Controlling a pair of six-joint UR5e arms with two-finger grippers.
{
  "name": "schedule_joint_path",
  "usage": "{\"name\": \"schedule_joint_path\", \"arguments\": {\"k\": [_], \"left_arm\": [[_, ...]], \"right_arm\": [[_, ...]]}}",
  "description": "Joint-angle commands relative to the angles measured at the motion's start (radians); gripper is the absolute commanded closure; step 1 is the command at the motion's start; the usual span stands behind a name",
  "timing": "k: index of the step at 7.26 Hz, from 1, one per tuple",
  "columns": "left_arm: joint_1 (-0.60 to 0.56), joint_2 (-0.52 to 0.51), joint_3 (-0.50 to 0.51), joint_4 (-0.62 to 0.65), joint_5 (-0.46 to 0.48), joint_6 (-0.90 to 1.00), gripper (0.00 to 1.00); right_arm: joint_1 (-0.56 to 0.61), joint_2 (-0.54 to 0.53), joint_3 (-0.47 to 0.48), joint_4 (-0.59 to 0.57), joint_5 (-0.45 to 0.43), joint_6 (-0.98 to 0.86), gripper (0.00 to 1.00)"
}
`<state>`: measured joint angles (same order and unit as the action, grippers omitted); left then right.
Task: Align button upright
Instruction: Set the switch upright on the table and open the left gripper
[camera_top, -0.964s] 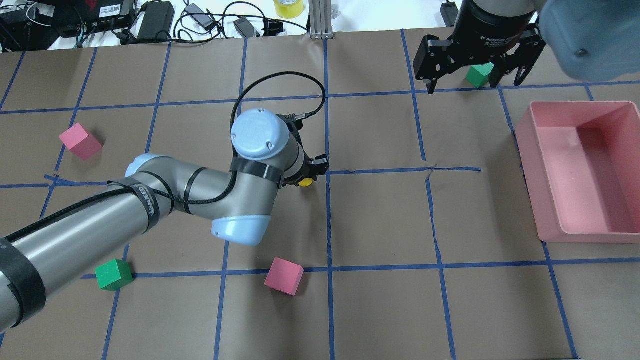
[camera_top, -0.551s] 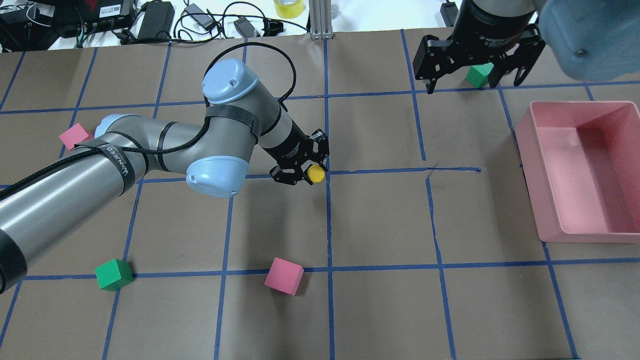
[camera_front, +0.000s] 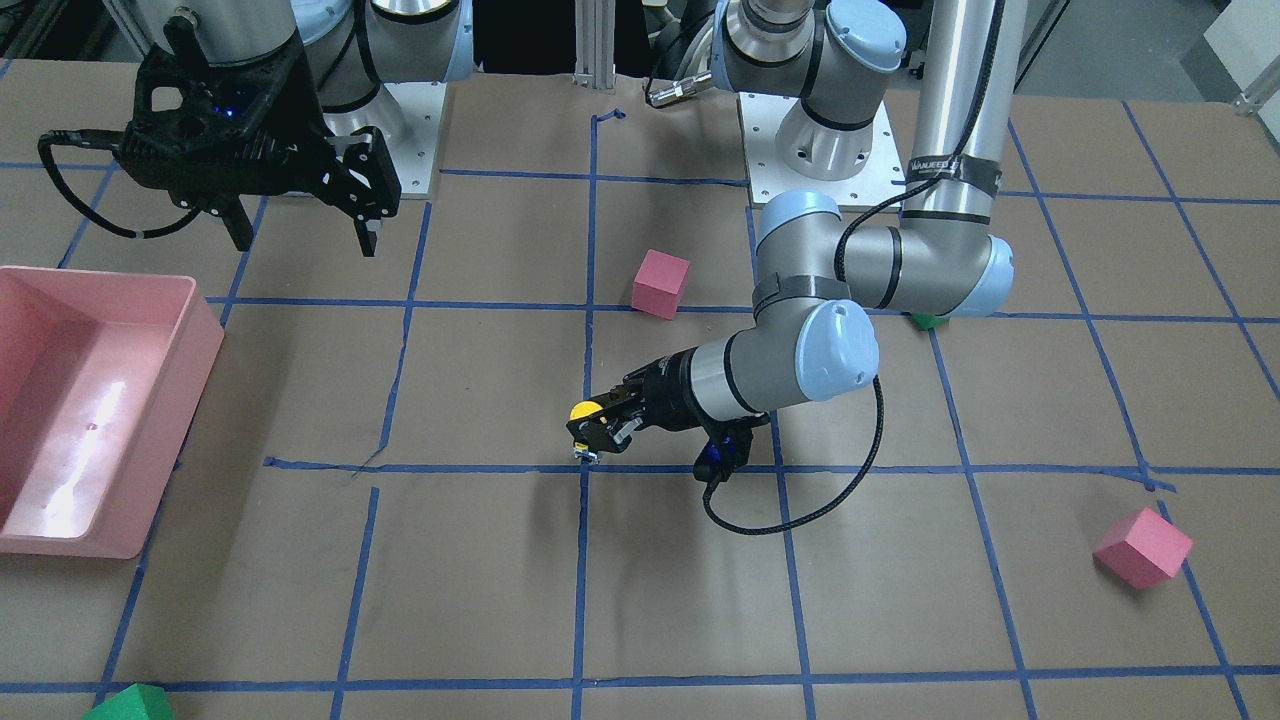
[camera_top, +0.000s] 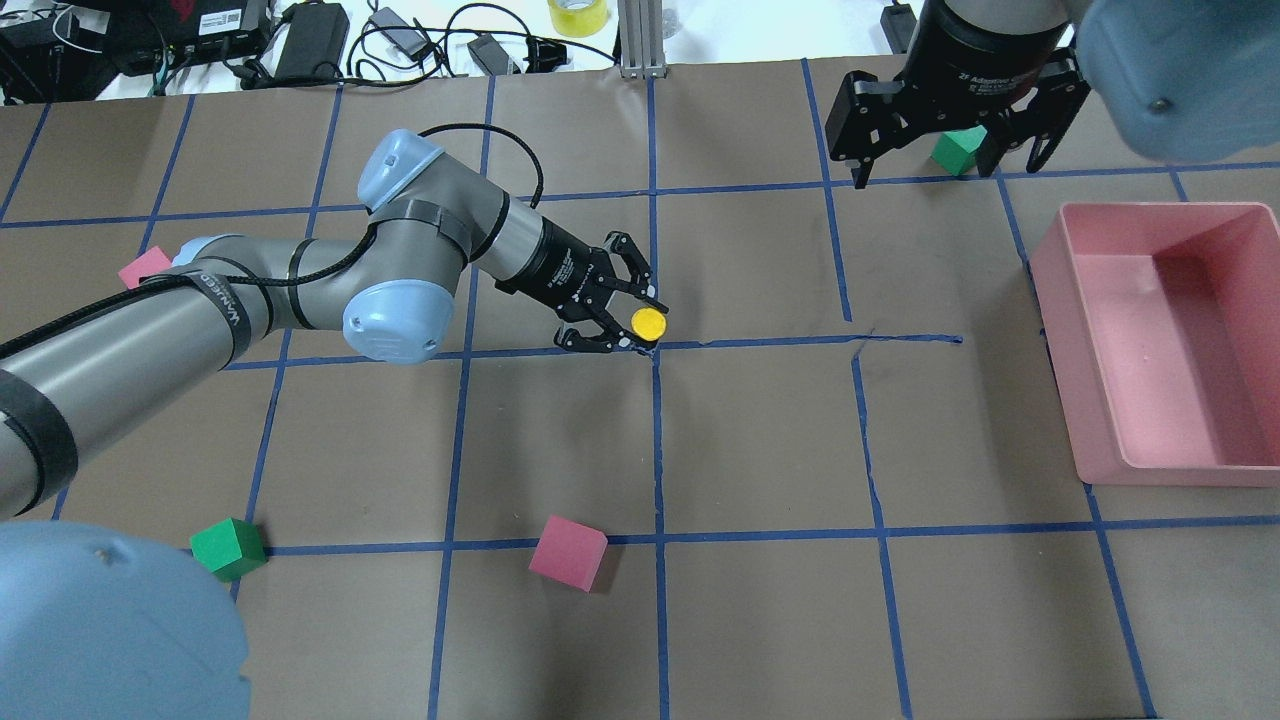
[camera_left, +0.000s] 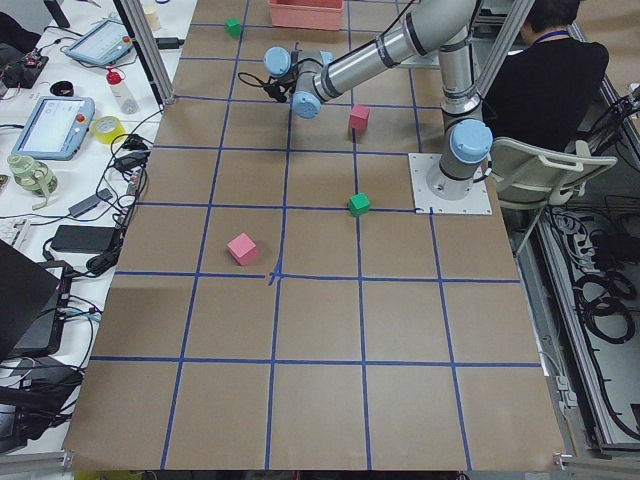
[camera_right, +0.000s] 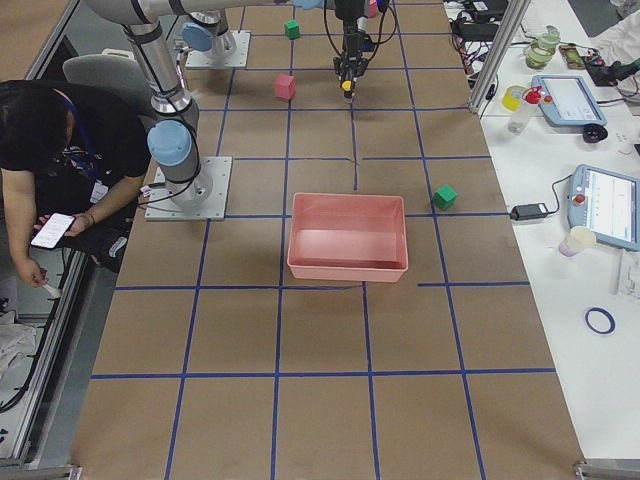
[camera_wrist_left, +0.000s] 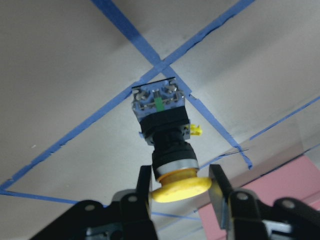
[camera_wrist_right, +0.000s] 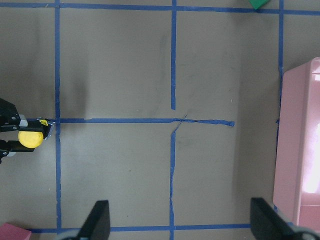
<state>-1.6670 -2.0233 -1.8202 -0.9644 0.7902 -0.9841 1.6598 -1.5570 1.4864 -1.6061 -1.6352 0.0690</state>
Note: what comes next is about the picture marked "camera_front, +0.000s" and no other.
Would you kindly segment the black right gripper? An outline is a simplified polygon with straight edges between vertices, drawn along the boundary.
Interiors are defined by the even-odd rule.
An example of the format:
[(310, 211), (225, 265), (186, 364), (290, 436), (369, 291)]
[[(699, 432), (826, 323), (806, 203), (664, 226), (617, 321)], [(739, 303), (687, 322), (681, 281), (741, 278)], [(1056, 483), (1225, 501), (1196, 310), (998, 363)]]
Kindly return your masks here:
[(308, 193), (355, 217), (375, 258), (401, 186), (379, 129), (340, 137), (325, 124), (291, 10), (143, 10), (154, 44), (115, 159), (140, 184), (216, 197), (239, 252), (253, 242), (241, 195)]

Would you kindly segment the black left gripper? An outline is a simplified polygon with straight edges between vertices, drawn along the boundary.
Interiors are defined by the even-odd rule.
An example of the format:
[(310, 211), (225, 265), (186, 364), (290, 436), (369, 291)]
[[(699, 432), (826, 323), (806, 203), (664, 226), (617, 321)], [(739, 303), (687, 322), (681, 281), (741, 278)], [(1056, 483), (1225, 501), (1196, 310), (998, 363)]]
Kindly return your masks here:
[(694, 462), (695, 479), (709, 486), (728, 480), (749, 460), (753, 413), (735, 401), (728, 410), (712, 411), (709, 398), (699, 400), (694, 356), (692, 350), (684, 350), (660, 357), (625, 375), (620, 388), (590, 397), (589, 416), (566, 424), (573, 438), (573, 456), (598, 462), (603, 454), (622, 454), (640, 428), (700, 428), (707, 443)]

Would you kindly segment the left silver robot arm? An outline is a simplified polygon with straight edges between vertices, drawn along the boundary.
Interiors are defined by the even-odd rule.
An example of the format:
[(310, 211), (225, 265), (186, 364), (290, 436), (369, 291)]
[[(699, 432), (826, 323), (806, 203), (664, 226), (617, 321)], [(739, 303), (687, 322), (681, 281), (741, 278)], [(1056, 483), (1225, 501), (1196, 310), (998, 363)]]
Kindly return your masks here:
[[(922, 118), (897, 225), (865, 211), (845, 223), (818, 190), (765, 201), (754, 246), (760, 273), (751, 328), (659, 357), (577, 404), (567, 430), (584, 462), (621, 454), (634, 434), (699, 428), (692, 470), (703, 497), (749, 460), (769, 413), (878, 387), (868, 309), (987, 316), (1009, 296), (1012, 250), (989, 231), (1002, 181), (1025, 26), (1024, 1), (937, 1)], [(881, 1), (721, 1), (710, 22), (717, 88), (795, 97), (780, 131), (787, 164), (813, 179), (858, 172), (906, 33)]]

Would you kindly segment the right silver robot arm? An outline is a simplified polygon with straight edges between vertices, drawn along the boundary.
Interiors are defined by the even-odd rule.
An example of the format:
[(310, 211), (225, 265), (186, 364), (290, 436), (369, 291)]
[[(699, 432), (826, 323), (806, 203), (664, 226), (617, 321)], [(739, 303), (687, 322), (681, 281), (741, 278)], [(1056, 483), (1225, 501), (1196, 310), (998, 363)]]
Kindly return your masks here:
[(244, 195), (306, 193), (355, 224), (364, 256), (398, 213), (403, 133), (372, 115), (399, 83), (472, 70), (468, 1), (141, 1), (152, 40), (113, 156), (244, 251)]

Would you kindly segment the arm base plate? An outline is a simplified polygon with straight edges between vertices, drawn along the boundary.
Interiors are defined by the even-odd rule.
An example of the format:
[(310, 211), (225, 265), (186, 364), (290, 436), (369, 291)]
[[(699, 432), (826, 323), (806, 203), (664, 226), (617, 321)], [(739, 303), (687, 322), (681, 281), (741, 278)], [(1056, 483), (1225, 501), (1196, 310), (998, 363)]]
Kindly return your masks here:
[(905, 190), (892, 127), (886, 105), (877, 108), (870, 147), (863, 154), (859, 172), (844, 179), (815, 179), (787, 164), (799, 161), (797, 150), (785, 151), (777, 141), (795, 97), (740, 94), (739, 114), (746, 158), (751, 204), (763, 208), (771, 199), (792, 190), (814, 190), (832, 197), (841, 211), (865, 211)]
[(449, 86), (440, 82), (379, 85), (353, 109), (324, 111), (329, 131), (340, 138), (372, 126), (380, 129), (402, 199), (429, 199), (436, 170)]

